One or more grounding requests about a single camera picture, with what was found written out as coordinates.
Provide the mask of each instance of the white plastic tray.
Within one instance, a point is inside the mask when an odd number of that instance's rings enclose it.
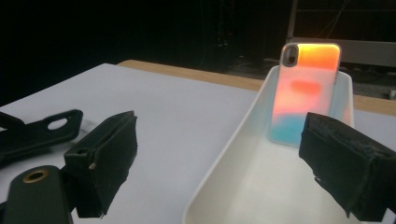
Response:
[[[195,191],[184,224],[359,223],[314,180],[298,148],[267,140],[276,90],[273,67],[232,138]],[[339,72],[331,116],[353,126],[352,81]]]

